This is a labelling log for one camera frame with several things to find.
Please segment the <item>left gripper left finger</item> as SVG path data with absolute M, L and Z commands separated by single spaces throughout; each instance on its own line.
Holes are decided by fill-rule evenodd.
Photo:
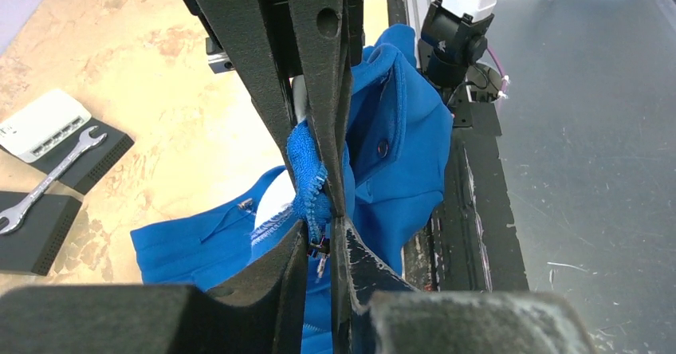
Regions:
M 1 299 L 4 353 L 298 353 L 308 233 L 204 293 L 192 285 L 59 285 Z

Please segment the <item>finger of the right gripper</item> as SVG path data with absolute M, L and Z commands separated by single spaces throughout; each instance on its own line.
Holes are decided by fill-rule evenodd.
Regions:
M 227 53 L 251 95 L 284 163 L 294 115 L 290 112 L 291 87 L 285 68 L 276 59 L 269 39 L 264 0 L 195 0 L 215 40 Z
M 346 215 L 342 154 L 352 77 L 346 0 L 288 0 L 309 96 L 310 120 L 325 189 L 336 217 Z

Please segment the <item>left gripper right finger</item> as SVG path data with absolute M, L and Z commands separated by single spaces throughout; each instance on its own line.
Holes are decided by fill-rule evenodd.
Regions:
M 335 353 L 594 353 L 576 311 L 551 293 L 426 292 L 396 274 L 348 217 L 331 232 Z

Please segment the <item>blue zip jacket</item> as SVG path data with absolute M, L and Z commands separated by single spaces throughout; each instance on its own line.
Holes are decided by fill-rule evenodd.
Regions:
M 352 69 L 344 193 L 364 244 L 395 273 L 403 246 L 444 195 L 452 118 L 415 67 L 415 32 L 397 24 Z M 239 196 L 186 218 L 131 233 L 146 284 L 208 290 L 269 252 L 305 213 L 282 166 Z

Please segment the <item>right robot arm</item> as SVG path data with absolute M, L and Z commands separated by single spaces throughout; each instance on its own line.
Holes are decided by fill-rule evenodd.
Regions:
M 352 89 L 362 58 L 364 0 L 183 0 L 204 26 L 215 56 L 232 62 L 279 148 L 296 117 L 290 79 L 302 76 L 309 125 L 328 171 L 324 189 L 336 217 L 346 214 L 341 158 Z M 433 0 L 421 38 L 431 46 L 427 74 L 455 88 L 486 51 L 497 0 Z

